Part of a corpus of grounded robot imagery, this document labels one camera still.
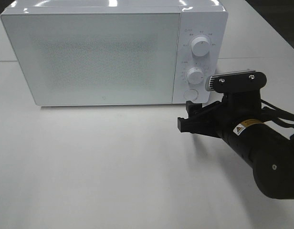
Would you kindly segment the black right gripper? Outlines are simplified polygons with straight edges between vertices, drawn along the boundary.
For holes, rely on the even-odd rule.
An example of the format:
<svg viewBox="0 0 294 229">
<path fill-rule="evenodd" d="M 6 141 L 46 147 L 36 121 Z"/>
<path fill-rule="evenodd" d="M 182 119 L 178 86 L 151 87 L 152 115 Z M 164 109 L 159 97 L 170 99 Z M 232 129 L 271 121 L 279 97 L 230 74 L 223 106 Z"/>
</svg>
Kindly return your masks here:
<svg viewBox="0 0 294 229">
<path fill-rule="evenodd" d="M 262 72 L 255 73 L 251 90 L 239 93 L 222 93 L 223 98 L 207 106 L 186 101 L 188 118 L 178 117 L 178 130 L 182 133 L 200 134 L 222 138 L 249 137 L 255 141 L 267 134 L 267 126 L 261 122 L 260 89 L 267 79 Z"/>
</svg>

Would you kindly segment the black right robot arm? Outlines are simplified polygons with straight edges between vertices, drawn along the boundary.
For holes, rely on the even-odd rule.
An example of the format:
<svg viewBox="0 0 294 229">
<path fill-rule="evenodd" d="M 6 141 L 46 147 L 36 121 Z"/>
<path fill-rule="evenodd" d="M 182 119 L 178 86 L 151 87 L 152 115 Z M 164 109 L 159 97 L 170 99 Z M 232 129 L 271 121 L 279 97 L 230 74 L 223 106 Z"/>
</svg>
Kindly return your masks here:
<svg viewBox="0 0 294 229">
<path fill-rule="evenodd" d="M 254 70 L 209 77 L 206 89 L 222 99 L 207 106 L 187 101 L 178 129 L 222 139 L 252 168 L 264 195 L 294 199 L 294 114 L 261 98 L 266 82 Z"/>
</svg>

